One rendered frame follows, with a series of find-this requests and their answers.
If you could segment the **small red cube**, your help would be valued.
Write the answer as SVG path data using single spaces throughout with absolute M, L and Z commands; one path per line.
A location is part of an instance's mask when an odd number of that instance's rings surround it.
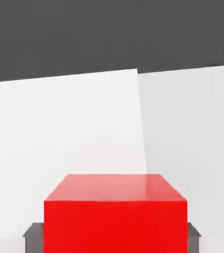
M 44 202 L 44 253 L 187 253 L 187 231 L 159 174 L 70 174 Z

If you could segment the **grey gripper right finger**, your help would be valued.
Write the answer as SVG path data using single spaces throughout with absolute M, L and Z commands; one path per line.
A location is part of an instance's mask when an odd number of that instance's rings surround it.
M 193 226 L 191 222 L 187 223 L 188 238 L 187 238 L 187 253 L 200 253 L 200 238 L 202 235 Z

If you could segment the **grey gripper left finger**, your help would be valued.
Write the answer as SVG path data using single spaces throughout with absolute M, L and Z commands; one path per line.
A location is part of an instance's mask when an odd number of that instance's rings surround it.
M 25 238 L 25 253 L 44 253 L 44 223 L 32 223 L 22 237 Z

